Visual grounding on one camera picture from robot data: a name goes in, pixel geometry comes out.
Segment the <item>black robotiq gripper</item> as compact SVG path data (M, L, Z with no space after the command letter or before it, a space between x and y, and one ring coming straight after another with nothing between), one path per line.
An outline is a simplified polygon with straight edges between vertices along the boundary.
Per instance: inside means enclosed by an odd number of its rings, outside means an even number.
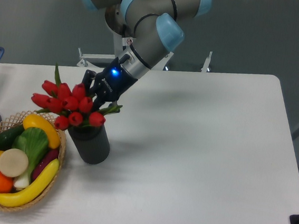
M97 96L93 101L91 111L111 114L118 112L117 100L137 81L122 67L118 57L98 74L95 71L86 70L82 79L86 95L90 98Z

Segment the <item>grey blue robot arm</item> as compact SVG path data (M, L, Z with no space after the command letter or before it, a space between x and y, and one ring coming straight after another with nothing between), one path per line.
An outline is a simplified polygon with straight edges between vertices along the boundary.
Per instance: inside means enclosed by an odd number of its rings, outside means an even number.
M184 40L178 20L195 18L210 11L212 0L83 0L88 9L117 6L124 31L134 38L102 72L83 78L92 106L97 111L115 103L128 88L174 52Z

